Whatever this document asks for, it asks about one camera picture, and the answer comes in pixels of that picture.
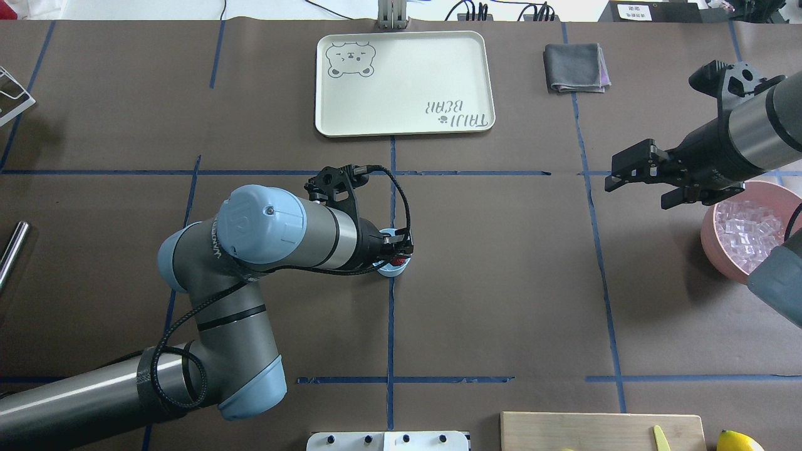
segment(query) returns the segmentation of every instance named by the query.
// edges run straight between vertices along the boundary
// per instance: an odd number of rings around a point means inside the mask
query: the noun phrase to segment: table surface
[[[798,448],[802,329],[707,261],[705,207],[663,211],[669,187],[605,193],[603,180],[616,152],[646,137],[671,148],[715,117],[687,86],[712,59],[802,70],[802,47],[776,44],[800,42],[802,26],[413,21],[484,36],[495,126],[325,138],[315,44],[374,26],[0,22],[14,43],[0,63],[38,101],[0,128],[0,236],[34,227],[0,297],[0,391],[154,345],[188,310],[158,275],[160,243],[236,187],[302,195],[324,166],[381,164],[409,196],[415,257],[396,280],[261,282],[288,380],[276,408],[238,422],[207,408],[85,449],[303,449],[315,431],[458,429],[493,450],[500,412],[516,410],[697,414],[710,446],[734,429]],[[542,51],[562,42],[601,44],[607,93],[548,91]],[[800,170],[761,178],[802,193]],[[403,224],[386,177],[358,195],[364,217]]]

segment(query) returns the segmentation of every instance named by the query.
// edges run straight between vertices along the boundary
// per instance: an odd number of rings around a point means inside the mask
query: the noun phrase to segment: red object
[[[0,0],[0,19],[4,18],[17,20],[17,13],[11,9],[11,6],[8,6],[3,0]]]

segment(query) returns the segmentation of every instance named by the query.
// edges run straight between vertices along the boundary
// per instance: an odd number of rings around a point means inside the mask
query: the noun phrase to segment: folded towel
[[[558,92],[604,92],[610,85],[598,44],[548,44],[543,52],[549,87]]]

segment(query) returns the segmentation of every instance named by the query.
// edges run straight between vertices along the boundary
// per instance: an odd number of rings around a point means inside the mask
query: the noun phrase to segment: white tray
[[[326,36],[315,94],[314,124],[326,136],[482,132],[496,122],[474,31]]]

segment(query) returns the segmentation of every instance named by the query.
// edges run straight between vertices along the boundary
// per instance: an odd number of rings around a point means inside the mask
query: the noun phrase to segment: yellow fruit
[[[725,429],[719,434],[719,443],[715,446],[715,451],[764,451],[764,449],[752,437]]]

